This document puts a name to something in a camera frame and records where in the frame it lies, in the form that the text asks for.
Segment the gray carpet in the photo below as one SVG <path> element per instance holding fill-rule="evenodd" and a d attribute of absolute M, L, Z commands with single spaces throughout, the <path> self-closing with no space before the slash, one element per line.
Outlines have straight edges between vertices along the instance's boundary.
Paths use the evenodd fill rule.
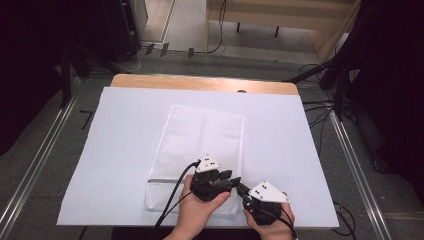
<path fill-rule="evenodd" d="M 140 53 L 141 67 L 134 74 L 175 74 L 193 76 L 217 76 L 248 78 L 265 81 L 290 79 L 298 74 L 301 65 L 277 61 L 260 61 L 212 55 L 195 55 L 187 58 L 185 53 L 168 52 L 159 57 L 155 50 L 150 55 Z M 123 64 L 127 69 L 135 69 L 137 59 L 133 57 Z M 83 79 L 82 89 L 75 106 L 53 147 L 48 161 L 38 178 L 30 197 L 17 219 L 8 239 L 78 239 L 83 227 L 58 227 L 55 225 L 63 195 L 78 163 L 89 131 L 89 125 L 82 129 L 88 114 L 80 110 L 95 111 L 104 86 L 110 85 L 113 75 L 97 65 L 88 79 Z M 298 84 L 303 101 L 323 100 L 323 93 L 316 83 L 316 77 Z M 15 146 L 0 158 L 0 207 L 17 188 L 25 174 L 37 148 L 53 122 L 61 94 L 58 93 L 43 112 L 22 134 Z M 314 121 L 325 110 L 309 111 L 309 122 Z M 372 186 L 383 213 L 416 213 L 423 208 L 416 199 L 411 186 L 398 175 L 382 175 L 372 166 L 372 159 L 357 126 L 344 121 L 351 141 L 357 151 L 366 176 Z M 349 209 L 356 221 L 357 239 L 377 239 L 367 211 L 359 195 L 350 168 L 345 159 L 339 139 L 330 118 L 325 124 L 311 129 L 317 151 L 320 151 L 321 164 L 334 201 Z M 343 212 L 348 222 L 349 215 Z M 421 229 L 424 220 L 393 217 L 387 223 L 393 239 L 422 239 Z M 340 220 L 340 232 L 348 229 Z M 84 239 L 110 239 L 112 229 L 89 227 Z M 299 230 L 299 239 L 353 239 L 352 236 L 337 235 L 331 230 Z"/>

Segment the wire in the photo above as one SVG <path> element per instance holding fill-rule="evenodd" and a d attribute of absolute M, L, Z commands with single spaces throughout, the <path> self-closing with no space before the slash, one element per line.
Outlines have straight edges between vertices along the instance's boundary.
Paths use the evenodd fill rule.
<path fill-rule="evenodd" d="M 353 227 L 350 226 L 350 224 L 348 223 L 347 219 L 343 216 L 342 211 L 341 210 L 339 210 L 339 211 L 336 210 L 337 215 L 340 216 L 340 218 L 342 219 L 342 221 L 346 225 L 347 229 L 349 230 L 349 233 L 341 233 L 341 232 L 338 232 L 338 231 L 336 231 L 334 229 L 331 229 L 331 230 L 333 232 L 339 234 L 339 235 L 342 235 L 342 236 L 352 236 L 352 238 L 354 240 L 356 240 L 356 236 L 355 236 L 356 221 L 355 221 L 355 218 L 353 217 L 353 214 L 345 206 L 341 205 L 340 203 L 338 203 L 338 202 L 333 202 L 333 203 L 335 205 L 338 205 L 341 210 L 343 209 L 343 210 L 345 210 L 349 214 L 349 216 L 350 216 L 350 218 L 352 219 L 352 222 L 353 222 Z"/>
<path fill-rule="evenodd" d="M 318 123 L 320 123 L 323 119 L 321 119 L 321 120 L 319 120 L 318 121 L 318 119 L 320 118 L 320 117 L 322 117 L 324 114 L 328 114 L 328 111 L 332 111 L 332 109 L 331 110 L 325 110 L 323 113 L 321 113 L 320 115 L 318 115 L 318 117 L 317 118 L 315 118 L 315 120 L 314 121 L 312 121 L 311 123 L 309 123 L 309 128 L 313 128 L 313 127 L 315 127 Z"/>
<path fill-rule="evenodd" d="M 322 133 L 324 132 L 324 125 L 325 125 L 325 121 L 327 120 L 328 116 L 330 116 L 330 113 L 331 113 L 332 111 L 333 111 L 333 110 L 328 111 L 328 114 L 325 116 L 324 120 L 322 121 L 321 133 L 320 133 L 320 136 L 319 136 L 318 157 L 320 157 L 320 156 L 321 156 L 321 149 L 322 149 L 322 135 L 323 135 Z"/>
<path fill-rule="evenodd" d="M 124 67 L 122 67 L 121 65 L 119 65 L 119 64 L 115 64 L 116 66 L 118 66 L 118 67 L 120 67 L 121 69 L 123 69 L 124 71 L 127 71 L 127 72 L 135 72 L 135 71 L 137 71 L 138 69 L 140 69 L 140 67 L 141 67 L 141 60 L 140 60 L 140 57 L 138 56 L 139 54 L 140 54 L 140 52 L 142 52 L 142 51 L 144 51 L 144 50 L 146 50 L 147 48 L 145 48 L 145 47 L 142 47 L 141 49 L 140 49 L 140 51 L 138 51 L 137 52 L 137 54 L 136 54 L 136 56 L 137 56 L 137 61 L 138 61 L 138 66 L 137 66 L 137 68 L 136 69 L 134 69 L 134 70 L 129 70 L 129 69 L 126 69 L 126 68 L 124 68 Z"/>
<path fill-rule="evenodd" d="M 84 239 L 84 234 L 85 234 L 85 232 L 87 231 L 87 228 L 88 228 L 88 226 L 85 226 L 85 227 L 82 229 L 81 234 L 80 234 L 80 237 L 78 238 L 79 240 Z"/>
<path fill-rule="evenodd" d="M 268 215 L 268 216 L 271 216 L 271 217 L 273 217 L 273 218 L 275 218 L 276 220 L 278 220 L 278 221 L 280 221 L 280 222 L 282 222 L 282 223 L 284 223 L 287 227 L 289 227 L 290 228 L 290 231 L 292 232 L 292 236 L 293 236 L 293 239 L 297 239 L 297 234 L 296 234 L 296 231 L 294 230 L 294 228 L 293 228 L 293 224 L 290 224 L 289 222 L 287 222 L 286 220 L 284 220 L 283 218 L 281 218 L 281 217 L 277 217 L 277 216 L 274 216 L 272 213 L 270 213 L 270 212 L 268 212 L 268 211 L 265 211 L 265 210 L 263 210 L 262 208 L 260 208 L 260 207 L 258 207 L 258 206 L 256 206 L 255 204 L 253 204 L 253 203 L 250 203 L 250 205 L 251 206 L 253 206 L 254 208 L 256 208 L 257 210 L 259 210 L 260 212 L 262 212 L 262 213 L 264 213 L 264 214 L 266 214 L 266 215 Z"/>
<path fill-rule="evenodd" d="M 303 105 L 307 105 L 307 104 L 318 104 L 318 103 L 334 103 L 333 100 L 322 100 L 322 101 L 306 101 L 306 102 L 302 102 Z"/>
<path fill-rule="evenodd" d="M 159 217 L 158 221 L 156 222 L 155 226 L 153 227 L 153 229 L 150 232 L 149 237 L 147 239 L 153 239 L 156 230 L 160 227 L 163 220 L 165 219 L 167 212 L 168 212 L 169 205 L 171 204 L 172 199 L 174 198 L 175 192 L 177 191 L 178 186 L 180 185 L 181 181 L 183 180 L 185 174 L 188 172 L 188 170 L 190 170 L 191 167 L 199 166 L 199 163 L 200 163 L 200 160 L 197 161 L 197 162 L 191 163 L 190 165 L 187 166 L 186 169 L 184 169 L 183 173 L 181 174 L 180 178 L 178 179 L 177 183 L 175 184 L 174 190 L 172 191 L 171 196 L 169 197 L 168 203 L 166 204 L 165 209 L 162 212 L 162 215 Z"/>
<path fill-rule="evenodd" d="M 227 0 L 224 0 L 222 2 L 221 10 L 219 11 L 219 18 L 218 18 L 219 29 L 220 29 L 220 34 L 221 34 L 219 44 L 216 46 L 216 48 L 214 50 L 211 50 L 211 51 L 208 51 L 208 52 L 193 52 L 194 54 L 211 54 L 211 53 L 216 52 L 221 47 L 221 45 L 223 44 L 223 26 L 224 26 L 224 17 L 225 17 L 226 8 L 227 8 Z M 179 53 L 189 53 L 188 51 L 184 51 L 184 50 L 167 50 L 167 51 L 169 51 L 169 52 L 179 52 Z"/>
<path fill-rule="evenodd" d="M 176 202 L 174 204 L 174 206 L 171 207 L 171 209 L 165 214 L 165 217 L 168 216 L 168 214 L 184 199 L 186 198 L 188 195 L 192 194 L 194 190 L 196 190 L 200 185 L 198 185 L 197 187 L 195 187 L 192 191 L 190 191 L 189 193 L 187 193 L 186 195 L 184 195 L 184 197 L 182 197 L 180 200 L 178 200 L 178 202 Z"/>
<path fill-rule="evenodd" d="M 317 110 L 317 109 L 321 109 L 321 108 L 332 108 L 332 107 L 334 107 L 334 104 L 333 105 L 325 105 L 325 106 L 312 107 L 312 108 L 305 109 L 305 112 L 309 112 L 309 111 Z"/>

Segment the white paper sheet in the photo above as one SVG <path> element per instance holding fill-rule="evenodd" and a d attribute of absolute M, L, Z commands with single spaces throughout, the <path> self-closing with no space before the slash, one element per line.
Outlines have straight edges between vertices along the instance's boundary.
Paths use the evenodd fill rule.
<path fill-rule="evenodd" d="M 244 116 L 242 182 L 288 193 L 296 227 L 334 228 L 337 216 L 299 96 L 105 88 L 62 202 L 59 225 L 152 226 L 146 179 L 171 105 Z M 172 226 L 177 214 L 162 225 Z M 247 227 L 242 206 L 208 226 Z"/>
<path fill-rule="evenodd" d="M 147 207 L 162 212 L 184 169 L 206 155 L 220 163 L 219 171 L 231 170 L 232 178 L 241 177 L 243 127 L 242 116 L 172 106 L 147 179 Z M 216 213 L 234 214 L 239 203 L 240 199 L 232 195 Z"/>

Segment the hand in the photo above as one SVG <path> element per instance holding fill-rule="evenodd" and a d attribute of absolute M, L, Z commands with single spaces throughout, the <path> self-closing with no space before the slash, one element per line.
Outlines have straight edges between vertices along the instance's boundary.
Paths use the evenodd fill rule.
<path fill-rule="evenodd" d="M 287 213 L 287 215 L 290 217 L 291 222 L 294 224 L 295 217 L 290 208 L 290 204 L 281 203 L 281 208 Z M 258 226 L 255 220 L 253 219 L 252 214 L 246 209 L 244 209 L 243 211 L 244 211 L 244 215 L 246 216 L 247 224 L 259 233 L 262 240 L 292 240 L 293 239 L 290 228 L 286 226 L 284 223 L 277 220 L 271 225 Z M 290 220 L 287 217 L 287 215 L 283 211 L 281 211 L 281 218 L 283 218 L 284 220 L 290 223 Z"/>
<path fill-rule="evenodd" d="M 180 199 L 190 192 L 193 175 L 187 175 Z M 178 222 L 166 240 L 188 240 L 197 236 L 205 227 L 212 213 L 219 208 L 229 197 L 229 192 L 219 194 L 214 200 L 204 202 L 194 194 L 188 195 L 179 205 Z"/>

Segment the wooden table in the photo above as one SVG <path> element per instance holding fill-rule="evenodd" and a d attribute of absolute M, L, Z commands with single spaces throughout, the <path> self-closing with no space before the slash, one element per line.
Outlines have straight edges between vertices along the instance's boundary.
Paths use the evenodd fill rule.
<path fill-rule="evenodd" d="M 218 21 L 223 0 L 207 0 L 209 21 Z M 227 0 L 224 21 L 309 30 L 320 62 L 328 60 L 344 33 L 352 29 L 361 0 Z"/>
<path fill-rule="evenodd" d="M 251 93 L 299 95 L 296 85 L 292 83 L 168 75 L 118 74 L 113 78 L 111 87 L 141 87 L 223 92 L 237 92 L 242 90 Z"/>

